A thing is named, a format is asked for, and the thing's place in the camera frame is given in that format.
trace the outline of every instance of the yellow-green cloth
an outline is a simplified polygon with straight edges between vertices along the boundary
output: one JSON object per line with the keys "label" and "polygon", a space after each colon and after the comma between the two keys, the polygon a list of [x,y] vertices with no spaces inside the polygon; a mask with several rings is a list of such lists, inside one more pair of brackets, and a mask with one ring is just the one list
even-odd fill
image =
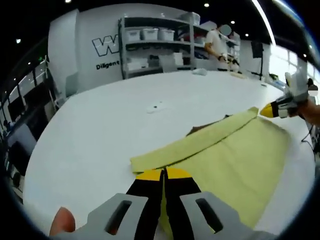
{"label": "yellow-green cloth", "polygon": [[[165,166],[186,170],[201,191],[215,194],[253,228],[279,182],[290,140],[285,130],[257,114],[257,108],[250,108],[133,157],[132,171],[141,173]],[[165,210],[163,205],[160,222],[172,236]]]}

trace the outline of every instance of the white shirt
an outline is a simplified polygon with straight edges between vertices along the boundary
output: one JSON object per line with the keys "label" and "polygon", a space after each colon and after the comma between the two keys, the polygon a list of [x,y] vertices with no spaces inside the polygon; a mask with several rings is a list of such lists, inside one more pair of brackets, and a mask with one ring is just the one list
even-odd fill
{"label": "white shirt", "polygon": [[[205,43],[212,44],[211,49],[216,53],[223,55],[225,59],[227,59],[228,57],[227,43],[223,37],[220,37],[220,32],[217,29],[211,30],[207,33]],[[209,59],[214,61],[214,64],[218,68],[225,69],[226,67],[224,65],[228,67],[226,63],[221,64],[221,62],[219,62],[218,59],[211,54],[209,55]]]}

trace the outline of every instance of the gray gripper frame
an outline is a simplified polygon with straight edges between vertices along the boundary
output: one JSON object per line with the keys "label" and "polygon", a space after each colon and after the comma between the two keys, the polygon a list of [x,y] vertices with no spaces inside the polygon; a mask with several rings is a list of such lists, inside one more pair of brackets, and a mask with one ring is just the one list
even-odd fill
{"label": "gray gripper frame", "polygon": [[275,235],[265,231],[253,231],[241,223],[239,214],[232,207],[210,192],[180,196],[189,221],[194,240],[273,240]]}
{"label": "gray gripper frame", "polygon": [[[141,213],[148,198],[117,193],[101,206],[89,213],[87,223],[74,232],[62,232],[52,236],[52,240],[133,240]],[[129,205],[117,233],[106,231],[114,220],[115,213],[123,205]]]}

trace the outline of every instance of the black ceiling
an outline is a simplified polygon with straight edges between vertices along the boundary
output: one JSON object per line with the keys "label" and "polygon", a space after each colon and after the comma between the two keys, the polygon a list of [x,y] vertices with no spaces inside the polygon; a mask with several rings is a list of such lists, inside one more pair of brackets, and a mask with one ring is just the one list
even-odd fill
{"label": "black ceiling", "polygon": [[[272,0],[258,0],[261,4],[275,35],[278,45],[284,46],[302,56],[308,53],[308,44],[302,31],[283,14]],[[287,0],[292,8],[304,20],[317,43],[320,42],[320,31],[314,23],[318,15],[318,9],[312,0]],[[3,41],[4,66],[0,72],[0,86],[4,87],[6,81],[12,81],[14,66],[30,49],[48,36],[50,22],[57,17],[73,10],[85,11],[91,8],[120,4],[120,3],[149,3],[166,5],[168,7],[182,9],[188,12],[196,12],[201,16],[201,22],[235,21],[231,27],[249,40],[258,40],[264,43],[270,42],[270,37],[265,24],[251,0],[197,0],[197,1],[171,1],[165,3],[158,0],[145,1],[115,1],[115,0],[72,0],[66,4],[65,0],[18,0],[8,1],[2,5],[1,14],[1,39]],[[22,62],[31,62],[34,59],[24,59]]]}

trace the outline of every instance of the table surface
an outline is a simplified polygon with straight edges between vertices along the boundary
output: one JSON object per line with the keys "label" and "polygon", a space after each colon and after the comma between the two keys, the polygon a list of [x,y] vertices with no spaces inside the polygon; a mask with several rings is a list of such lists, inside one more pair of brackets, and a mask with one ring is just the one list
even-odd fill
{"label": "table surface", "polygon": [[[24,180],[25,211],[48,234],[64,206],[79,228],[89,212],[128,190],[135,179],[131,157],[179,140],[194,126],[253,106],[261,109],[282,94],[258,80],[218,71],[146,75],[77,94],[56,113],[35,146]],[[157,111],[150,113],[154,106]],[[280,182],[255,229],[279,234],[308,196],[315,163],[310,146],[300,142],[308,133],[305,121],[272,121],[292,141]]]}

